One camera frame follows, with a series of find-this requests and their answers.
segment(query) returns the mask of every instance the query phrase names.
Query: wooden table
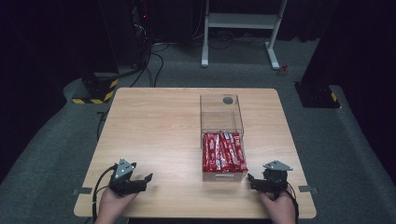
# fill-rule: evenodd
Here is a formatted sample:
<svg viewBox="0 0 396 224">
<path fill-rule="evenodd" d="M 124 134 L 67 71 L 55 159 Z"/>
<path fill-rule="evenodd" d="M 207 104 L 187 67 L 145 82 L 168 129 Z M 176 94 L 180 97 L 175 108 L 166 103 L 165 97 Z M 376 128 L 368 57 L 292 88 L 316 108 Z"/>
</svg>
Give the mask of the wooden table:
<svg viewBox="0 0 396 224">
<path fill-rule="evenodd" d="M 125 217 L 267 218 L 247 178 L 236 183 L 202 181 L 201 94 L 238 95 L 249 173 L 262 178 L 262 166 L 274 160 L 293 167 L 288 181 L 296 190 L 300 218 L 314 217 L 311 194 L 298 190 L 307 185 L 304 171 L 272 89 L 118 89 L 82 187 L 93 189 L 101 173 L 124 158 L 137 162 L 131 179 L 154 173 Z M 79 194 L 75 214 L 92 215 L 92 195 Z"/>
</svg>

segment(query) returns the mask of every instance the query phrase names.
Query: black and yellow hazard tape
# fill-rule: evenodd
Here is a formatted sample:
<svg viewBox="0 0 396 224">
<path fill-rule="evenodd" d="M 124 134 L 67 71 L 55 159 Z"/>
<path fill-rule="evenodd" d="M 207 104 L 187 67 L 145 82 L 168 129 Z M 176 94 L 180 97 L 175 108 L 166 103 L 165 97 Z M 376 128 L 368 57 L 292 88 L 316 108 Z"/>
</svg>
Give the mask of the black and yellow hazard tape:
<svg viewBox="0 0 396 224">
<path fill-rule="evenodd" d="M 107 103 L 114 94 L 114 90 L 116 89 L 118 79 L 113 80 L 108 89 L 102 90 L 101 97 L 74 97 L 72 99 L 73 103 L 83 105 L 83 104 L 105 104 Z"/>
</svg>

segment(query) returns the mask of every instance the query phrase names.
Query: black curtain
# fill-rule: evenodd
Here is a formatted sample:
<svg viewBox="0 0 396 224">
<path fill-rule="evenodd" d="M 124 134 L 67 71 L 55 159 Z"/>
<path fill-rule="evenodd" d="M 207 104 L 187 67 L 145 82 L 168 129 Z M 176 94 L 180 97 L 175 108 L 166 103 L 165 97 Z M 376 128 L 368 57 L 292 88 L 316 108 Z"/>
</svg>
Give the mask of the black curtain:
<svg viewBox="0 0 396 224">
<path fill-rule="evenodd" d="M 80 77 L 64 45 L 60 1 L 1 1 L 0 181 Z"/>
<path fill-rule="evenodd" d="M 339 85 L 376 156 L 396 183 L 396 1 L 340 0 L 302 84 Z"/>
</svg>

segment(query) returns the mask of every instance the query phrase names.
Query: stand leg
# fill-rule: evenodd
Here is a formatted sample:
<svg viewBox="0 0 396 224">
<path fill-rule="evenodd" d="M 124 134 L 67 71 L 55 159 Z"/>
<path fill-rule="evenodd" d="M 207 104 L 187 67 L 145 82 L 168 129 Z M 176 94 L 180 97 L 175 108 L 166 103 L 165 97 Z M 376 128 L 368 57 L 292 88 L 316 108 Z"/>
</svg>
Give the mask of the stand leg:
<svg viewBox="0 0 396 224">
<path fill-rule="evenodd" d="M 286 7 L 287 3 L 288 3 L 288 0 L 282 0 L 279 12 L 277 13 L 274 30 L 271 33 L 271 40 L 270 40 L 270 42 L 265 42 L 265 49 L 268 52 L 268 56 L 270 57 L 271 65 L 274 70 L 279 70 L 279 68 L 280 68 L 279 63 L 277 62 L 277 58 L 274 53 L 274 43 L 276 40 L 277 32 L 279 31 L 280 23 L 282 22 L 283 12 L 285 11 L 285 7 Z"/>
<path fill-rule="evenodd" d="M 207 39 L 208 39 L 208 33 L 209 33 L 209 0 L 206 0 L 206 10 L 205 10 L 205 34 L 204 34 L 204 44 L 202 48 L 202 67 L 208 67 L 209 66 L 209 47 L 207 44 Z"/>
</svg>

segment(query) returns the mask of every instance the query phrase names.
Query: clear plastic box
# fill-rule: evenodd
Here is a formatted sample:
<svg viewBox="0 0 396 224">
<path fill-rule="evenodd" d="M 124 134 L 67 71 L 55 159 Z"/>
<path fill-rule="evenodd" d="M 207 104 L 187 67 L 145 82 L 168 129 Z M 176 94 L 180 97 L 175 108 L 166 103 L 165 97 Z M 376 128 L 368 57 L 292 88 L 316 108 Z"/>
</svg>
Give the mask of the clear plastic box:
<svg viewBox="0 0 396 224">
<path fill-rule="evenodd" d="M 244 150 L 244 127 L 236 94 L 201 95 L 201 148 L 205 133 L 219 132 L 239 133 L 241 147 Z M 241 181 L 246 173 L 204 172 L 203 169 L 203 181 Z"/>
</svg>

